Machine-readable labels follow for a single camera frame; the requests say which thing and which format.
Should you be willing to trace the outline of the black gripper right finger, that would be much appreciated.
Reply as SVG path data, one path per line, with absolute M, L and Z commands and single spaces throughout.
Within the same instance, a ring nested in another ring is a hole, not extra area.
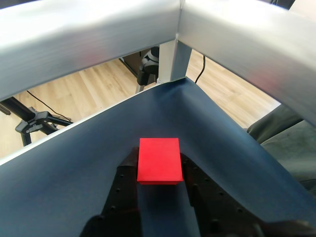
M 262 221 L 242 207 L 190 158 L 181 154 L 190 205 L 202 237 L 263 237 Z

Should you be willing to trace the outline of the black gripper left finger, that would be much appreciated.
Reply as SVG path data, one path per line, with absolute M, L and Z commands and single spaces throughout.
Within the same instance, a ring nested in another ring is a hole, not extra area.
M 142 236 L 137 195 L 138 156 L 139 148 L 135 147 L 117 167 L 102 212 L 88 220 L 81 237 Z

